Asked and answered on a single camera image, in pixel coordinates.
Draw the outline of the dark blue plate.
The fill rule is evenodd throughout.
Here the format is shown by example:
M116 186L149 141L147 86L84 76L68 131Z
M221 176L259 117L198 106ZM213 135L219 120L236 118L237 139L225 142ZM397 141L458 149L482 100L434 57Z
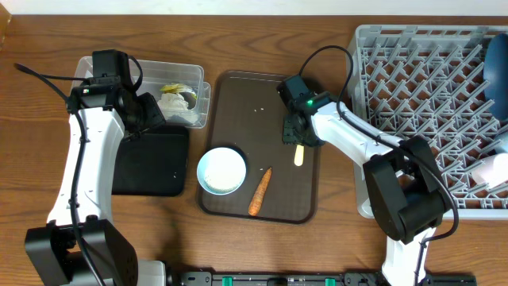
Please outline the dark blue plate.
M507 34L500 33L491 39L484 60L483 78L488 82L484 91L494 104L489 111L499 121L507 120Z

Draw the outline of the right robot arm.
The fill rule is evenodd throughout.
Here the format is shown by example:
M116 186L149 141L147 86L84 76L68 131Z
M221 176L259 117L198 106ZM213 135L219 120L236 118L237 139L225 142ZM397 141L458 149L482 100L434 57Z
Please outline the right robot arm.
M318 147L330 143L362 170L376 222L387 235L382 274L390 285L419 285L429 242L452 200L426 140L404 141L358 118L329 93L279 96L288 110L283 142Z

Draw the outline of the light blue rice bowl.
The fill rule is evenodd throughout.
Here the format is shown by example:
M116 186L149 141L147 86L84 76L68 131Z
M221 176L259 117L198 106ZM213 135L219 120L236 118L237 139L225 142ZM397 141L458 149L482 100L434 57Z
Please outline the light blue rice bowl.
M206 152L198 162L197 179L212 195L228 195L244 182L247 165L238 151L217 147Z

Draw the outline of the light blue plastic cup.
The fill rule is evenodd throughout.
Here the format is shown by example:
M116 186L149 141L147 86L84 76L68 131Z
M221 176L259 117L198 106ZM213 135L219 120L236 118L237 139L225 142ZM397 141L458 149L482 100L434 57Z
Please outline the light blue plastic cup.
M496 153L508 153L508 132L499 133L495 136L497 145L495 146Z

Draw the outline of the pink plastic cup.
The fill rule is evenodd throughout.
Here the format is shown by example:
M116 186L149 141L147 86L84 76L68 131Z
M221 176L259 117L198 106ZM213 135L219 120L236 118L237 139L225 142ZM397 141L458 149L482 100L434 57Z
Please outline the pink plastic cup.
M500 153L482 159L481 164L471 171L477 184L485 184L488 189L507 181L507 154Z

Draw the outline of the paper wrapper waste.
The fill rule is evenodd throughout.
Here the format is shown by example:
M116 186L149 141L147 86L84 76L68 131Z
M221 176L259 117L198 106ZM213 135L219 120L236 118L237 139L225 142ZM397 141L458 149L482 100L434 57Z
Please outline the paper wrapper waste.
M193 125L198 115L196 107L198 96L195 90L184 83L172 83L161 87L162 92L157 104L166 122Z

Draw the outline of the pale yellow plastic spoon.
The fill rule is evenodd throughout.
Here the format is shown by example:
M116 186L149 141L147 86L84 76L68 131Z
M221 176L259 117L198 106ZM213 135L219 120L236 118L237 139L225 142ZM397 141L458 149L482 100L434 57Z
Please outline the pale yellow plastic spoon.
M294 153L294 165L302 166L304 161L305 148L303 145L296 145L295 153Z

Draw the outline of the orange carrot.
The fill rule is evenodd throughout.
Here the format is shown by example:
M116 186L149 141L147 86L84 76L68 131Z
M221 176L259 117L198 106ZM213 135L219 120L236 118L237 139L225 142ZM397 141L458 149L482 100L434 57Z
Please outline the orange carrot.
M272 167L268 168L267 171L261 177L261 180L249 204L248 208L249 215L257 216L259 214L263 204L265 193L271 180L271 175L272 175Z

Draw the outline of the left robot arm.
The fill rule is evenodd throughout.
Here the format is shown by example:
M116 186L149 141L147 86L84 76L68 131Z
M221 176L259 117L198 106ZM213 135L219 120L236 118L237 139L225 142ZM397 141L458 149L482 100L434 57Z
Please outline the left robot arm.
M125 135L120 113L131 110L136 126L161 123L164 116L149 93L82 104L91 92L74 89L67 99L71 139L60 192L45 226L27 231L25 252L45 285L165 285L165 264L138 258L111 210Z

